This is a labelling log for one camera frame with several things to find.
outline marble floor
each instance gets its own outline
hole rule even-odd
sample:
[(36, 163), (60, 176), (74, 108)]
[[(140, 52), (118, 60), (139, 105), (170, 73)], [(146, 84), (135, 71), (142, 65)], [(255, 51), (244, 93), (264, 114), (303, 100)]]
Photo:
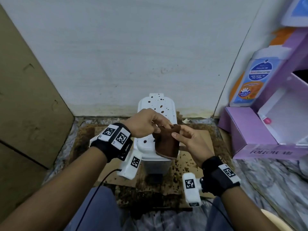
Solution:
[[(121, 119), (76, 117), (45, 182), (63, 168), (80, 126), (110, 124), (119, 120)], [(213, 119), (189, 122), (216, 125)], [(299, 161), (250, 159), (233, 160), (233, 164), (236, 174), (241, 178), (241, 187), (259, 208), (279, 216), (294, 230), (308, 230), (308, 155)], [(149, 212), (139, 220), (131, 218), (128, 211), (122, 210), (123, 230), (204, 230), (210, 207), (205, 202), (204, 206), (194, 208), (192, 212)]]

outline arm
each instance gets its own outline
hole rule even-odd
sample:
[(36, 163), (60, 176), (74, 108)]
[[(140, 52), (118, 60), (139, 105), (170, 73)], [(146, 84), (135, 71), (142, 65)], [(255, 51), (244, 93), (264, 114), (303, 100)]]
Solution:
[[(199, 133), (188, 126), (181, 125), (180, 134), (172, 133), (172, 136), (186, 145), (200, 168), (214, 156)], [(226, 190), (221, 201), (236, 231), (279, 231), (239, 186)]]
[[(157, 125), (170, 121), (152, 109), (143, 109), (123, 122), (133, 137), (159, 133)], [(75, 215), (107, 163), (96, 147), (89, 148), (56, 177), (21, 204), (0, 225), (0, 231), (63, 230)]]

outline pink round object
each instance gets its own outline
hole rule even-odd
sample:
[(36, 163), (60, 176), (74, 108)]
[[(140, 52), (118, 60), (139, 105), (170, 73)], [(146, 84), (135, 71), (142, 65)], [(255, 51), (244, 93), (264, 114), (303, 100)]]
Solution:
[(267, 124), (267, 125), (269, 125), (269, 124), (272, 123), (272, 120), (271, 120), (270, 118), (264, 118), (263, 121), (264, 121), (264, 123)]

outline bottle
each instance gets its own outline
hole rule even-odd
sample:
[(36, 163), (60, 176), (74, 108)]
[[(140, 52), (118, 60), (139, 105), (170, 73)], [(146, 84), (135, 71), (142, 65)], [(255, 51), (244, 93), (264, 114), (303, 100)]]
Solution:
[(258, 98), (272, 75), (284, 62), (291, 48), (271, 45), (254, 52), (245, 72), (231, 91), (231, 107), (249, 107)]
[(293, 0), (283, 18), (283, 26), (308, 27), (308, 0)]

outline forearm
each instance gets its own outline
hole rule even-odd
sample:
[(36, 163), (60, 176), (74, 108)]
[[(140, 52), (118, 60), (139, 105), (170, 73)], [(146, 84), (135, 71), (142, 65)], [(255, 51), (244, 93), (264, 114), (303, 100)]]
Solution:
[(221, 201), (236, 231), (279, 231), (240, 187), (226, 190)]
[(91, 147), (19, 206), (0, 230), (62, 230), (74, 216), (107, 163)]

